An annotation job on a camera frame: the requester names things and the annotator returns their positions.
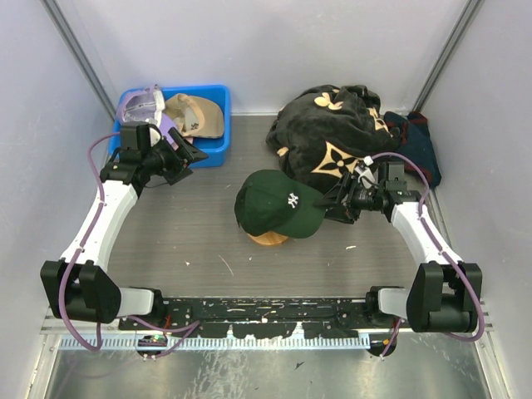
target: white wall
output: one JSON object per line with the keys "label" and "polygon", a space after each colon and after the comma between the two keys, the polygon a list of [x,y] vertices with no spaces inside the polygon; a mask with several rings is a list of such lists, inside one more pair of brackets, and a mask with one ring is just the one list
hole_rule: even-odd
{"label": "white wall", "polygon": [[532,392],[532,3],[485,2],[423,113],[451,237],[483,293],[520,397]]}
{"label": "white wall", "polygon": [[277,112],[323,83],[389,110],[419,94],[466,0],[58,0],[111,99],[154,81],[224,83],[236,112]]}
{"label": "white wall", "polygon": [[0,397],[19,398],[47,307],[39,272],[88,211],[85,151],[111,121],[40,2],[0,0],[0,37]]}

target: dark blue cloth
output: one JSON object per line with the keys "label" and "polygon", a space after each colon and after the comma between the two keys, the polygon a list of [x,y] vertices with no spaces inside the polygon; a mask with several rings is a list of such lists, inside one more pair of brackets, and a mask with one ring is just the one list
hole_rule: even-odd
{"label": "dark blue cloth", "polygon": [[[411,112],[407,118],[395,112],[387,112],[383,119],[389,129],[399,128],[401,144],[397,152],[412,160],[421,169],[432,189],[438,186],[441,174],[432,146],[428,120],[419,112]],[[405,170],[417,175],[408,164],[405,165]]]}

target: cap brim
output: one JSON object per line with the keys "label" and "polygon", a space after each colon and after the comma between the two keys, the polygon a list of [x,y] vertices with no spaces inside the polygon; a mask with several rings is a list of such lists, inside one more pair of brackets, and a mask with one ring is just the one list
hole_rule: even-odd
{"label": "cap brim", "polygon": [[298,211],[287,223],[276,227],[273,231],[293,239],[306,239],[316,233],[322,225],[326,210],[313,204],[321,199],[323,194],[303,183],[297,181],[294,183],[299,194]]}
{"label": "cap brim", "polygon": [[207,139],[218,139],[224,135],[224,114],[220,107],[203,97],[189,96],[189,98],[195,101],[205,119],[204,125],[198,130],[191,131],[190,135]]}
{"label": "cap brim", "polygon": [[268,231],[267,233],[261,234],[259,236],[248,234],[248,237],[250,237],[255,243],[263,245],[264,247],[274,247],[276,245],[283,244],[287,239],[289,239],[289,237],[286,235],[281,235],[279,233],[275,233],[274,231]]}

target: gray metal floor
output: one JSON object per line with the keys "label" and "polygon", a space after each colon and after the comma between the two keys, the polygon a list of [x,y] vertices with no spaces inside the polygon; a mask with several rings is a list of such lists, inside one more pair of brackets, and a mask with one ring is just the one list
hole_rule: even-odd
{"label": "gray metal floor", "polygon": [[66,351],[46,398],[487,398],[472,348],[407,332],[384,362],[366,351],[177,352],[157,362],[131,352]]}
{"label": "gray metal floor", "polygon": [[112,250],[116,283],[157,287],[167,296],[362,296],[372,285],[410,287],[417,265],[381,214],[362,214],[354,225],[326,220],[313,237],[273,248],[239,229],[233,206],[244,180],[278,168],[264,143],[272,121],[233,118],[222,167],[144,190]]}
{"label": "gray metal floor", "polygon": [[[196,170],[173,187],[145,190],[112,251],[109,273],[116,283],[160,288],[166,296],[360,297],[372,285],[411,285],[417,267],[401,235],[380,214],[363,214],[353,226],[326,221],[312,238],[274,248],[258,246],[238,228],[233,204],[245,178],[277,168],[264,144],[272,120],[235,117],[223,167]],[[385,362],[366,351],[342,350],[177,352],[155,363],[132,352],[61,351],[47,397],[490,395],[474,345],[404,332]]]}

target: beige cap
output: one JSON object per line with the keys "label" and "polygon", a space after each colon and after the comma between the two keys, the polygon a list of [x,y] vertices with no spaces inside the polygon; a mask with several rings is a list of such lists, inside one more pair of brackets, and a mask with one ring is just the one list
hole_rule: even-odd
{"label": "beige cap", "polygon": [[219,106],[203,97],[176,94],[163,111],[177,125],[183,137],[218,139],[224,135],[224,115]]}

